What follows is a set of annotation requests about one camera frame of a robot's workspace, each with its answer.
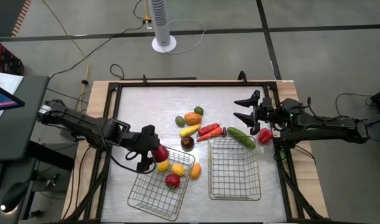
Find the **aluminum surface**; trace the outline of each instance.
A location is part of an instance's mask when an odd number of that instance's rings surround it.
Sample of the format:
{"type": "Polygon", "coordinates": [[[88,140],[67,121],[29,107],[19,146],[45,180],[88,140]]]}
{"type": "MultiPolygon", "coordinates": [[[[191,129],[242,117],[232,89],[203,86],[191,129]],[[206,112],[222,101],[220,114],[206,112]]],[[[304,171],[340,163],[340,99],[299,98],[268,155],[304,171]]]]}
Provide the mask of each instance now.
{"type": "MultiPolygon", "coordinates": [[[[249,133],[245,124],[233,112],[250,114],[251,108],[235,105],[233,101],[244,100],[262,87],[124,87],[120,99],[118,119],[131,125],[131,131],[140,131],[143,126],[153,124],[161,143],[181,150],[176,116],[204,108],[202,125],[221,123],[234,126],[249,133]]],[[[261,128],[268,124],[261,123],[261,128]]],[[[116,147],[113,155],[122,164],[135,167],[137,159],[125,160],[126,149],[116,147]]],[[[208,196],[207,141],[197,142],[189,152],[202,168],[198,180],[191,180],[181,211],[176,222],[282,222],[285,211],[282,191],[278,179],[277,165],[273,159],[273,145],[259,147],[258,162],[262,197],[256,202],[211,200],[208,196]]],[[[166,222],[161,218],[131,208],[128,196],[136,179],[136,173],[110,163],[107,189],[103,204],[103,222],[166,222]]]]}

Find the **yellow cable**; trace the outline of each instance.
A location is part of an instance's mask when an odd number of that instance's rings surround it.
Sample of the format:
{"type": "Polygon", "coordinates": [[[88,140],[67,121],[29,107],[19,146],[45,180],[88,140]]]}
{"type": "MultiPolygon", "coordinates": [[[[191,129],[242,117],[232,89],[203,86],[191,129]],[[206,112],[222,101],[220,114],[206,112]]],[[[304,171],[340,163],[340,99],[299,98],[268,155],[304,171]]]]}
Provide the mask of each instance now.
{"type": "MultiPolygon", "coordinates": [[[[49,11],[53,14],[53,16],[55,17],[55,19],[57,20],[57,22],[59,22],[61,28],[63,28],[63,31],[65,33],[65,35],[75,44],[75,46],[77,46],[78,50],[80,51],[80,53],[82,54],[83,56],[83,60],[85,61],[86,63],[86,76],[85,76],[85,80],[87,81],[88,78],[89,78],[89,64],[88,64],[88,61],[86,59],[86,56],[85,54],[83,53],[83,51],[81,50],[81,48],[78,46],[78,44],[68,35],[67,31],[65,30],[63,24],[61,23],[60,19],[54,14],[53,10],[49,7],[49,5],[44,1],[42,0],[42,2],[45,4],[45,6],[49,9],[49,11]]],[[[82,100],[83,98],[83,91],[85,90],[85,84],[82,84],[82,90],[80,92],[80,96],[79,96],[79,99],[82,100]]],[[[79,103],[79,110],[82,111],[82,104],[79,103]]]]}
{"type": "Polygon", "coordinates": [[[150,21],[151,17],[148,15],[148,11],[147,11],[147,0],[145,0],[145,11],[146,11],[145,20],[150,21]]]}

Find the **orange and black tape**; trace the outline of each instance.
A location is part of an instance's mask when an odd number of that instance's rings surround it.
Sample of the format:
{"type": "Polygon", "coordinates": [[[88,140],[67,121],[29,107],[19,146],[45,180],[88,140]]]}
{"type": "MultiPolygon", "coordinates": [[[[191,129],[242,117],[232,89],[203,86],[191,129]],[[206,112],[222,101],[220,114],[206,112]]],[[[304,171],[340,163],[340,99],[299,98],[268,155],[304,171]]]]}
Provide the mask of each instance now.
{"type": "Polygon", "coordinates": [[[18,16],[16,24],[13,27],[13,31],[11,32],[12,37],[15,37],[18,35],[18,32],[20,31],[22,23],[24,22],[24,19],[25,19],[27,12],[29,10],[29,6],[31,6],[31,2],[32,2],[32,0],[26,0],[24,2],[24,5],[22,6],[22,9],[20,12],[20,15],[18,16]]]}

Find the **yellow fruit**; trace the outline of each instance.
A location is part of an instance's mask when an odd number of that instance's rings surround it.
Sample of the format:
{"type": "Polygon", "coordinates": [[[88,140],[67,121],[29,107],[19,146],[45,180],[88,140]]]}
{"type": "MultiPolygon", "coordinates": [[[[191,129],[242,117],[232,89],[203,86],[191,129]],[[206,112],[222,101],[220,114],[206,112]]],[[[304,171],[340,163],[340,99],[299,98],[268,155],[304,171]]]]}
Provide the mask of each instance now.
{"type": "Polygon", "coordinates": [[[201,125],[200,124],[197,124],[197,125],[193,125],[193,126],[190,126],[188,128],[185,128],[183,129],[182,131],[180,131],[180,136],[183,138],[185,136],[190,136],[192,134],[194,134],[196,131],[198,131],[198,129],[201,128],[201,125]]]}
{"type": "Polygon", "coordinates": [[[157,165],[158,172],[165,172],[169,169],[169,159],[165,160],[164,162],[160,162],[157,165]]]}
{"type": "Polygon", "coordinates": [[[184,121],[188,125],[195,125],[201,123],[202,116],[194,112],[186,113],[184,115],[184,121]]]}
{"type": "Polygon", "coordinates": [[[201,166],[199,163],[192,167],[190,178],[197,179],[201,175],[201,166]]]}
{"type": "Polygon", "coordinates": [[[179,175],[180,177],[184,176],[186,171],[184,170],[184,167],[181,164],[175,164],[172,166],[172,172],[174,174],[179,175]]]}

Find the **computer mouse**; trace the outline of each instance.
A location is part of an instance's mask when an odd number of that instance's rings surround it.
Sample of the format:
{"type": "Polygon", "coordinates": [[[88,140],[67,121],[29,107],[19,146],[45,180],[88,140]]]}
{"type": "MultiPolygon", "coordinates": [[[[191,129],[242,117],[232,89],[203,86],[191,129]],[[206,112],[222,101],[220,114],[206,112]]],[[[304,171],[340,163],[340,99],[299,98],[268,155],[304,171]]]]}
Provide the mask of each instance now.
{"type": "Polygon", "coordinates": [[[13,211],[26,192],[27,185],[25,183],[17,182],[13,184],[2,198],[1,210],[5,213],[13,211]]]}

